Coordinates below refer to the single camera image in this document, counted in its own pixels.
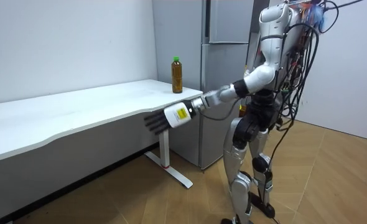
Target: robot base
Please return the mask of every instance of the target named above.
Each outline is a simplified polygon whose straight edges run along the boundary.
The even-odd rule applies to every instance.
[[[258,195],[251,193],[251,203],[260,209],[268,218],[275,218],[275,208],[270,203],[265,206]]]

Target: humanoid robot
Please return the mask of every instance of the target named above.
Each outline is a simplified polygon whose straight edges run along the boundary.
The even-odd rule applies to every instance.
[[[245,115],[232,121],[223,146],[223,161],[236,216],[232,220],[222,220],[222,224],[252,223],[249,221],[252,205],[269,218],[275,216],[274,208],[269,203],[269,193],[273,187],[271,158],[263,150],[269,131],[274,127],[282,128],[282,112],[294,110],[287,115],[293,119],[293,113],[298,110],[297,105],[290,101],[297,97],[299,102],[316,53],[315,48],[310,60],[309,47],[312,46],[313,36],[318,42],[320,31],[317,31],[320,28],[317,22],[304,22],[304,8],[300,5],[303,2],[315,3],[285,1],[261,12],[259,55],[262,64],[252,72],[245,71],[242,80],[194,100],[168,106],[145,118],[151,131],[159,134],[189,122],[197,114],[216,105],[251,96]],[[247,144],[253,158],[254,177],[240,171]],[[250,192],[251,184],[257,185],[258,195]]]

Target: robot leg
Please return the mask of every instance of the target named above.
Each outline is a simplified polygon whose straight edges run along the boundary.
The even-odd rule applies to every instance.
[[[236,217],[233,220],[223,219],[221,224],[249,224],[251,214],[250,186],[251,177],[249,174],[240,171],[243,159],[246,155],[246,141],[236,142],[234,140],[238,131],[238,125],[245,123],[242,118],[232,121],[224,143],[223,162],[226,176],[228,177],[229,191],[233,209]]]
[[[269,204],[269,193],[272,185],[272,170],[268,170],[271,158],[263,153],[268,137],[268,130],[260,131],[257,137],[249,142],[253,158],[254,179],[258,183],[258,195],[251,193],[251,203],[260,209],[268,218],[275,217],[275,209]]]

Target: silver robot leg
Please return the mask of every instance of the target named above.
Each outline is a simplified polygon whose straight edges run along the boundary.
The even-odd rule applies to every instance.
[[[241,172],[240,167],[246,156],[246,145],[236,147],[233,145],[233,136],[238,123],[242,118],[235,118],[228,131],[223,151],[223,162],[225,165],[226,176],[228,177],[229,191],[233,209],[236,217],[233,220],[222,220],[222,224],[240,223],[248,224],[251,214],[251,202],[249,197],[251,178],[248,174]]]
[[[253,158],[254,178],[258,182],[259,197],[265,206],[269,204],[269,193],[273,188],[272,170],[266,170],[269,166],[271,158],[263,153],[267,137],[268,130],[260,131],[258,132],[256,138],[249,142],[250,153],[251,157]]]

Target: white wall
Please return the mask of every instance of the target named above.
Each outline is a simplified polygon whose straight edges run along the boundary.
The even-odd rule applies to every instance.
[[[151,0],[0,0],[0,102],[146,78]],[[139,114],[2,160],[0,218],[155,142]]]
[[[327,24],[334,17],[332,10]],[[297,118],[367,138],[367,1],[341,8],[336,25],[320,36]]]
[[[151,0],[0,0],[0,102],[145,78]]]

